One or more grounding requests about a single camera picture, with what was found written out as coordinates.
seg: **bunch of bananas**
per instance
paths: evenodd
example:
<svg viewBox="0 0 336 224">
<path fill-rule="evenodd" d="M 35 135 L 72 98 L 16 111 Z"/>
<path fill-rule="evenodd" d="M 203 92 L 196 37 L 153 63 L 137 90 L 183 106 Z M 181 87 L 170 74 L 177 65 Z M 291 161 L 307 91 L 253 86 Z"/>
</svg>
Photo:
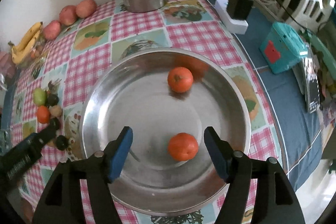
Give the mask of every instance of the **bunch of bananas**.
<svg viewBox="0 0 336 224">
<path fill-rule="evenodd" d="M 42 22 L 36 22 L 30 27 L 28 32 L 21 39 L 20 43 L 15 46 L 12 42 L 8 42 L 11 47 L 12 60 L 18 65 L 28 54 L 30 54 L 32 47 L 35 45 L 36 40 L 39 38 L 43 28 Z"/>
</svg>

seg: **stainless steel bowl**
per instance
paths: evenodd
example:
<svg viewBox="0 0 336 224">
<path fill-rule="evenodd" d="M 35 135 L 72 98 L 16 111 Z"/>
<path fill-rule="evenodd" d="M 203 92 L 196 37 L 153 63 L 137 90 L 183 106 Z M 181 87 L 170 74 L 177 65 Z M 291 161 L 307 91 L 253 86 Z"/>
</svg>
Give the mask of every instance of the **stainless steel bowl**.
<svg viewBox="0 0 336 224">
<path fill-rule="evenodd" d="M 169 70 L 178 66 L 195 80 L 185 94 L 175 94 L 167 84 Z M 212 61 L 181 49 L 130 55 L 97 82 L 80 124 L 85 156 L 103 150 L 124 126 L 133 129 L 133 144 L 110 191 L 114 200 L 149 215 L 190 213 L 223 193 L 225 183 L 203 140 L 207 126 L 233 149 L 247 154 L 250 147 L 248 110 L 234 82 Z M 169 139 L 180 132 L 199 143 L 192 160 L 176 162 L 167 152 Z"/>
</svg>

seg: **teal container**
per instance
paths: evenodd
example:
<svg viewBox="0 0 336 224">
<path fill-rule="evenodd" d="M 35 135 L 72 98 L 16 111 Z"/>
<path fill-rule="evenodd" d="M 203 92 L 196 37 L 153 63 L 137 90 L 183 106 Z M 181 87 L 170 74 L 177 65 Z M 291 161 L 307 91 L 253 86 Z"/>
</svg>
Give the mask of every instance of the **teal container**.
<svg viewBox="0 0 336 224">
<path fill-rule="evenodd" d="M 288 24 L 275 22 L 259 47 L 273 73 L 289 70 L 308 54 L 306 44 Z"/>
</svg>

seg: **table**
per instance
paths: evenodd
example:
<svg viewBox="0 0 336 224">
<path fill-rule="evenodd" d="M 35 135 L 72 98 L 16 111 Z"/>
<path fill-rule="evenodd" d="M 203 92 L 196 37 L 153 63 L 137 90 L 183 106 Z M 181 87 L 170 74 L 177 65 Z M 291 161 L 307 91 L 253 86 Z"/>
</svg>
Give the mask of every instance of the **table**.
<svg viewBox="0 0 336 224">
<path fill-rule="evenodd" d="M 85 37 L 99 32 L 98 37 Z M 45 146 L 42 158 L 24 177 L 20 193 L 35 208 L 53 169 L 63 156 L 82 157 L 78 126 L 83 102 L 98 78 L 121 58 L 145 48 L 177 47 L 201 54 L 223 68 L 240 89 L 249 109 L 252 136 L 249 157 L 266 160 L 273 156 L 282 164 L 279 142 L 273 133 L 274 122 L 268 100 L 241 47 L 221 23 L 205 0 L 169 0 L 160 10 L 132 14 L 122 0 L 100 5 L 90 17 L 65 29 L 46 44 L 41 58 L 21 72 L 14 96 L 11 141 L 18 144 L 45 125 L 36 121 L 37 107 L 32 93 L 36 87 L 57 93 L 63 108 L 60 134 L 70 138 L 71 147 L 59 151 Z M 87 223 L 94 223 L 86 182 L 81 181 L 83 208 Z M 251 182 L 243 222 L 250 221 L 256 194 Z M 204 208 L 177 218 L 137 213 L 116 203 L 123 223 L 213 223 L 224 196 Z"/>
</svg>

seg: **pink fruit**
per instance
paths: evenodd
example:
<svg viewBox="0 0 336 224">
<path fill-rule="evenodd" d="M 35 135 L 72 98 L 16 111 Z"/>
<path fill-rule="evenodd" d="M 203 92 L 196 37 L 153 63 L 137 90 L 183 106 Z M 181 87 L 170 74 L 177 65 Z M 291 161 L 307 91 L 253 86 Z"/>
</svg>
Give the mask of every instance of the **pink fruit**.
<svg viewBox="0 0 336 224">
<path fill-rule="evenodd" d="M 61 24 L 58 20 L 53 20 L 43 29 L 43 35 L 47 40 L 54 40 L 61 33 Z"/>
<path fill-rule="evenodd" d="M 92 15 L 97 9 L 97 3 L 94 0 L 83 0 L 76 6 L 76 14 L 80 18 L 86 18 Z"/>
<path fill-rule="evenodd" d="M 76 20 L 77 20 L 77 15 L 76 15 L 75 5 L 65 6 L 62 9 L 62 11 L 59 13 L 59 21 L 66 26 L 70 26 L 74 24 Z"/>
</svg>

